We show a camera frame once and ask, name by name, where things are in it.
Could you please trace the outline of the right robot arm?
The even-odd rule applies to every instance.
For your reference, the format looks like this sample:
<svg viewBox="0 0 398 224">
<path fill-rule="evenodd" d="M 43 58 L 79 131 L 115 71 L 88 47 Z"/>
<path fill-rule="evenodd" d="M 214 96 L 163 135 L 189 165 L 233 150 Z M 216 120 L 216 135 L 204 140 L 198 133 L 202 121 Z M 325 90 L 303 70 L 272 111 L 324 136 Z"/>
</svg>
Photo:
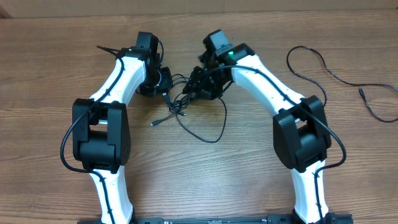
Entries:
<svg viewBox="0 0 398 224">
<path fill-rule="evenodd" d="M 331 146 L 325 111 L 316 96 L 304 97 L 283 84 L 246 44 L 234 46 L 220 29 L 203 39 L 199 57 L 184 94 L 214 100 L 231 83 L 244 88 L 272 116 L 274 150 L 290 169 L 295 190 L 295 220 L 326 223 L 329 209 L 323 194 L 326 150 Z"/>
</svg>

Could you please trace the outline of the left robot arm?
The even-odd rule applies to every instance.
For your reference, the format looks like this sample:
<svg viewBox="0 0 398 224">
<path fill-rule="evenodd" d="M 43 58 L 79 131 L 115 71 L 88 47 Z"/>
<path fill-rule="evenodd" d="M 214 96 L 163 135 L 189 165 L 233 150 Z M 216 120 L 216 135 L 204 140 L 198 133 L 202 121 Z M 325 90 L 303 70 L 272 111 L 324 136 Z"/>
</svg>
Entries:
<svg viewBox="0 0 398 224">
<path fill-rule="evenodd" d="M 82 163 L 79 172 L 93 179 L 101 205 L 98 223 L 133 223 L 134 207 L 129 199 L 125 165 L 131 152 L 127 106 L 134 94 L 166 95 L 171 89 L 170 70 L 162 66 L 157 49 L 161 41 L 150 32 L 139 32 L 135 45 L 106 51 L 115 66 L 103 86 L 88 99 L 72 106 L 73 156 Z"/>
</svg>

